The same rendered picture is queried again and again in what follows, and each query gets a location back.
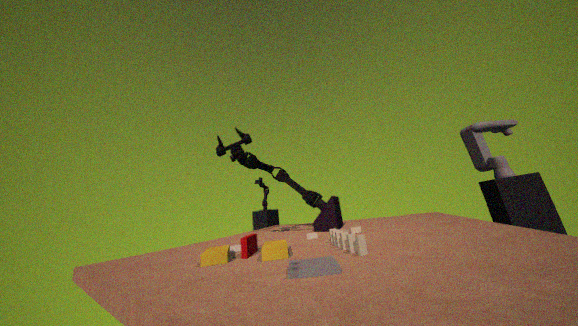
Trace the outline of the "yellow rectangular block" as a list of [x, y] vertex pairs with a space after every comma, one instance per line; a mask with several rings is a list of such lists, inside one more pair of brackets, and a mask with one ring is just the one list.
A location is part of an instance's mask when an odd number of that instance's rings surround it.
[[265, 241], [262, 247], [262, 262], [285, 258], [289, 258], [286, 240]]
[[230, 255], [230, 244], [207, 249], [200, 255], [201, 266], [213, 266], [217, 264], [227, 264]]

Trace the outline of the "red rectangular block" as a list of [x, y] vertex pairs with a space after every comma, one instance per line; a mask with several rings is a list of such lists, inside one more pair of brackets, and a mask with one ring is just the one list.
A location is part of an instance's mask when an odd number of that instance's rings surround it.
[[241, 238], [242, 259], [249, 258], [258, 251], [257, 234], [247, 235]]

